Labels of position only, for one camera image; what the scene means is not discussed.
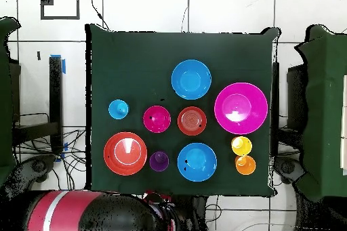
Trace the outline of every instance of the dark green board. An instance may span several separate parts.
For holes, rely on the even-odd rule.
[[[308,122],[303,132],[303,163],[308,173],[296,185],[312,201],[347,197],[347,176],[340,168],[347,35],[335,35],[320,25],[309,31],[309,41],[297,47],[308,67]]]
[[[253,142],[251,156],[257,167],[251,175],[241,175],[234,165],[230,142],[236,136],[223,130],[214,117],[214,102],[227,85],[248,82],[257,85],[270,103],[272,42],[279,30],[264,34],[194,33],[111,33],[91,28],[91,189],[143,194],[154,190],[163,194],[223,194],[272,196],[268,187],[269,116],[247,137]],[[202,61],[211,71],[209,91],[198,100],[184,100],[171,87],[171,73],[183,60]],[[112,119],[108,105],[115,99],[129,104],[129,114]],[[149,132],[142,122],[145,110],[164,106],[171,125],[163,133]],[[177,126],[180,111],[187,106],[201,108],[207,116],[203,133],[190,137]],[[141,171],[121,176],[108,169],[103,150],[107,140],[120,131],[139,135],[148,157],[157,150],[168,153],[169,167],[161,173],[150,168],[148,159]],[[217,156],[216,172],[204,182],[190,182],[181,176],[177,157],[191,142],[210,146]]]
[[[12,154],[13,107],[7,40],[9,34],[19,27],[20,25],[14,18],[4,17],[0,19],[0,186],[15,166]]]

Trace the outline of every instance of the magenta bowl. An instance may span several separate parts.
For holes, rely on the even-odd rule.
[[[151,106],[144,112],[144,126],[154,133],[165,131],[171,122],[171,117],[166,108]]]
[[[214,114],[226,131],[247,134],[257,130],[265,121],[268,102],[255,85],[233,83],[218,94]]]

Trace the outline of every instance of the plastic bowl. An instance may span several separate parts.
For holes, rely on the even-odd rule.
[[[146,144],[134,133],[116,133],[104,147],[104,160],[107,167],[119,175],[135,174],[147,160]]]
[[[180,131],[186,135],[198,135],[206,128],[207,119],[205,113],[196,106],[185,108],[177,118]]]
[[[150,156],[149,165],[155,171],[164,171],[169,166],[169,157],[165,152],[157,151]]]
[[[114,119],[124,119],[129,112],[129,106],[123,100],[114,100],[108,106],[108,112]]]
[[[217,157],[209,146],[192,143],[185,146],[178,155],[178,170],[192,182],[208,180],[217,168]]]
[[[153,133],[165,131],[171,122],[171,117],[166,108],[151,106],[144,112],[144,126]]]
[[[185,60],[173,70],[171,85],[181,98],[196,100],[209,90],[211,73],[204,63],[198,60]]]
[[[252,150],[252,143],[249,138],[238,136],[232,139],[231,148],[236,155],[247,155]]]
[[[214,114],[226,131],[247,134],[257,130],[265,121],[268,102],[255,85],[233,83],[218,94]]]
[[[235,158],[236,169],[240,174],[249,175],[256,170],[256,161],[248,155]]]

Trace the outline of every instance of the red bowl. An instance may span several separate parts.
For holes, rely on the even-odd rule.
[[[146,144],[134,133],[117,133],[107,141],[104,147],[106,165],[119,175],[137,173],[143,168],[146,159]]]
[[[200,108],[189,106],[180,112],[177,124],[182,133],[198,135],[206,128],[207,119],[205,113]]]

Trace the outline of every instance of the blue bowl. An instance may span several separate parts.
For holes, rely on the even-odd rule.
[[[178,155],[178,170],[192,182],[208,180],[216,170],[217,157],[209,146],[192,143],[185,146]]]
[[[211,86],[208,67],[198,60],[185,60],[172,72],[171,85],[175,92],[186,100],[204,96]]]
[[[124,119],[129,112],[129,106],[123,100],[114,100],[108,106],[108,112],[114,119]]]

